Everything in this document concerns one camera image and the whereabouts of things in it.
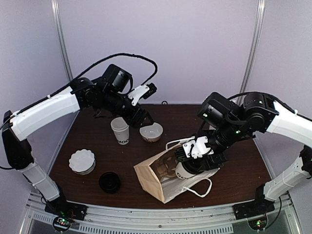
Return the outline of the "white paper coffee cup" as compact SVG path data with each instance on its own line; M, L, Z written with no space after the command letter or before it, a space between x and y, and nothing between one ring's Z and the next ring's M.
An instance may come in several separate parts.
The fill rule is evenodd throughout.
M175 175L179 179L189 179L193 176L201 174L203 171L199 169L200 165L194 161L179 162L175 168Z

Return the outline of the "brown paper bag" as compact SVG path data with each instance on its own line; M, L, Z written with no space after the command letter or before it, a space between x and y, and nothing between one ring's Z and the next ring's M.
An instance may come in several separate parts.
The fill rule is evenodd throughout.
M164 204L173 200L176 196L185 191L190 191L198 197L205 197L212 188L212 181L210 177L214 176L219 171L219 168L217 168L202 172L201 174L195 175L189 179L179 179L176 176L160 182L155 174L156 160L162 157L172 156L178 164L179 162L174 156L174 150L180 146L181 145L178 143L178 140L170 141L166 143L164 151L134 166L134 170L143 190ZM203 180L209 181L209 186L206 189L206 192L201 195L191 188Z

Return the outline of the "brown pulp cup carrier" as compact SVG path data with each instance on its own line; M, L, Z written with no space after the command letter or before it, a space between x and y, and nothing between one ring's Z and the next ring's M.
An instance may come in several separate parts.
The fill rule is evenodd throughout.
M159 181L176 177L176 166L177 162L172 156L157 159L155 174Z

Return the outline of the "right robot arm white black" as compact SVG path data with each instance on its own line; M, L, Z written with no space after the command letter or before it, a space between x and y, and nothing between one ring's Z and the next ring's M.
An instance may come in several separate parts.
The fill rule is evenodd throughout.
M203 131L195 137L195 146L189 152L194 158L222 153L255 132L282 135L304 145L289 168L257 189L255 200L250 204L252 214L262 214L270 203L312 175L312 121L275 96L247 92L243 104L237 105L230 98L213 92L203 101L197 115L214 130Z

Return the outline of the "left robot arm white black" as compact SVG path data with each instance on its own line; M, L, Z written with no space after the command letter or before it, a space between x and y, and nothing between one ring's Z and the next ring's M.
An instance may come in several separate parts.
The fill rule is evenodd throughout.
M122 91L132 75L120 67L111 64L104 74L94 80L76 78L55 93L33 103L17 112L7 111L2 124L2 141L9 165L20 171L46 199L46 204L59 216L70 212L61 188L47 175L32 156L32 148L27 137L41 127L70 113L76 113L92 107L102 109L122 117L126 124L140 128L144 121L153 119L147 110L139 104L141 98L147 99L157 91L153 83L143 84Z

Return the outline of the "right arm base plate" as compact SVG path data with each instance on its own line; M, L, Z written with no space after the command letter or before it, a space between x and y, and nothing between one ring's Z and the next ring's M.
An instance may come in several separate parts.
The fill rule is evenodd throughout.
M268 212L274 211L274 202L265 199L253 200L249 202L233 205L234 215L236 220L250 218L258 215L265 215Z

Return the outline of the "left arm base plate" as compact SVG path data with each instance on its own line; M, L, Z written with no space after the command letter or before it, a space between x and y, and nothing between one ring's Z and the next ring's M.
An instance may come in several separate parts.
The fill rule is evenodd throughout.
M70 220L83 221L87 213L87 206L68 201L62 204L47 201L44 210L48 213Z

